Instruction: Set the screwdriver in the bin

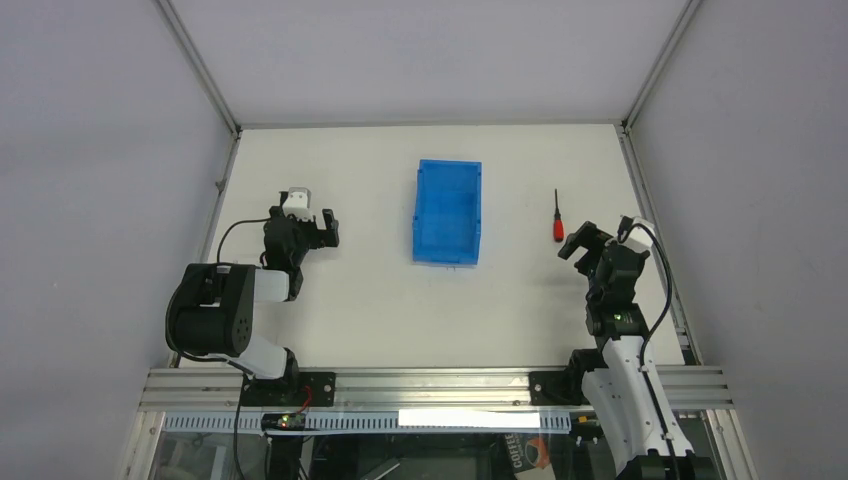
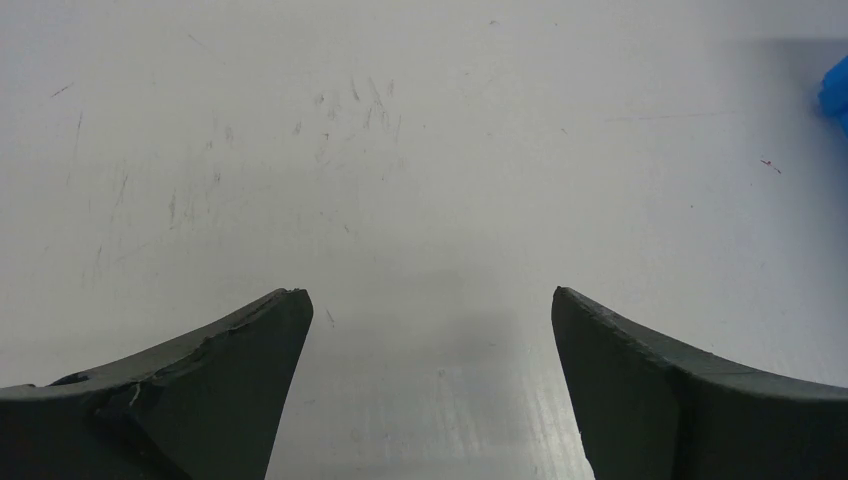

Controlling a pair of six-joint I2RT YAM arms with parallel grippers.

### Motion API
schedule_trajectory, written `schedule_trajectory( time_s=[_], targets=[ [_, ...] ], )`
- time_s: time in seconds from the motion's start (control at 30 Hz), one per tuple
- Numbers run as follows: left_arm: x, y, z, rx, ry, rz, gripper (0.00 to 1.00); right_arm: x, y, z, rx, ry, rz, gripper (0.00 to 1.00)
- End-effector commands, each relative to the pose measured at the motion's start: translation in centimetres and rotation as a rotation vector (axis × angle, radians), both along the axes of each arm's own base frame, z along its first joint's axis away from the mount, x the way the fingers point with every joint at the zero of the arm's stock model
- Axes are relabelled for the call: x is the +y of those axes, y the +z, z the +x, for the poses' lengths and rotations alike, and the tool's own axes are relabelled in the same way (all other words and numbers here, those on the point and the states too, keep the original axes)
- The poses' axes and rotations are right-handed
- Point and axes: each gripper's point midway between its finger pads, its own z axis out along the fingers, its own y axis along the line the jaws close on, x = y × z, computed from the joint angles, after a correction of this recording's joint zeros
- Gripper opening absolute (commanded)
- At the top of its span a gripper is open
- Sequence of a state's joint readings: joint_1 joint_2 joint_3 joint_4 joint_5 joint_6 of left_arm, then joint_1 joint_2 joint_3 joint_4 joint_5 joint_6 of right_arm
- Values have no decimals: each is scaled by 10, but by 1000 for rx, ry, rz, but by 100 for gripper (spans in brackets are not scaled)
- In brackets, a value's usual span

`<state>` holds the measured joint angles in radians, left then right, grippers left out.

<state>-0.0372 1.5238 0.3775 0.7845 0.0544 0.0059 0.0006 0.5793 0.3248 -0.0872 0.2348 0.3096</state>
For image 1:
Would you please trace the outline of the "red handled screwdriver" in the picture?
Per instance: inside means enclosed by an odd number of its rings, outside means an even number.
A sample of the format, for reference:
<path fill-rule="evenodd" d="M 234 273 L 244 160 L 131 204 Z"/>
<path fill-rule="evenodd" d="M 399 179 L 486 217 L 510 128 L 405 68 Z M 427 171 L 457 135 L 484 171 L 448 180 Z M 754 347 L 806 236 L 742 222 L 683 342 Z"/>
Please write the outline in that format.
<path fill-rule="evenodd" d="M 564 224 L 561 218 L 561 212 L 559 209 L 559 200 L 558 200 L 558 190 L 554 190 L 554 214 L 553 214 L 553 229 L 552 229 L 553 239 L 557 243 L 561 243 L 565 239 L 565 230 Z"/>

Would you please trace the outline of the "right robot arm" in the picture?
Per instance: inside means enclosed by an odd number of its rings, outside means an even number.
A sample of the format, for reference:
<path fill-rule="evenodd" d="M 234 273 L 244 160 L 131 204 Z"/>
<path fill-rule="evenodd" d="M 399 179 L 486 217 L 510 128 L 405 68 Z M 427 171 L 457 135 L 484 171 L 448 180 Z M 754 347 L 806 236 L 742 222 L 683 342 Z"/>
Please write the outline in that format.
<path fill-rule="evenodd" d="M 560 258 L 585 251 L 575 268 L 588 281 L 586 325 L 596 346 L 572 353 L 563 395 L 593 407 L 617 478 L 716 479 L 713 461 L 695 452 L 675 418 L 651 348 L 658 326 L 635 301 L 655 240 L 629 217 L 617 235 L 587 221 L 565 238 Z"/>

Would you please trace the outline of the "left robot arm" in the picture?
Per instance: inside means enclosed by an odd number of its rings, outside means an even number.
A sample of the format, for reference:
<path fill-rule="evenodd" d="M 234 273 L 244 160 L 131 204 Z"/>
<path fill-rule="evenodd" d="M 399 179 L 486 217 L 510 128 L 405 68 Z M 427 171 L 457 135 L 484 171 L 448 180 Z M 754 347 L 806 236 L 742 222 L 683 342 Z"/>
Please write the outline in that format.
<path fill-rule="evenodd" d="M 311 204 L 305 187 L 281 192 L 258 222 L 264 245 L 258 264 L 216 259 L 186 266 L 165 314 L 165 339 L 173 352 L 193 362 L 227 363 L 254 379 L 297 384 L 295 353 L 255 332 L 253 320 L 259 303 L 297 299 L 310 251 L 338 247 L 333 211 L 315 215 Z"/>

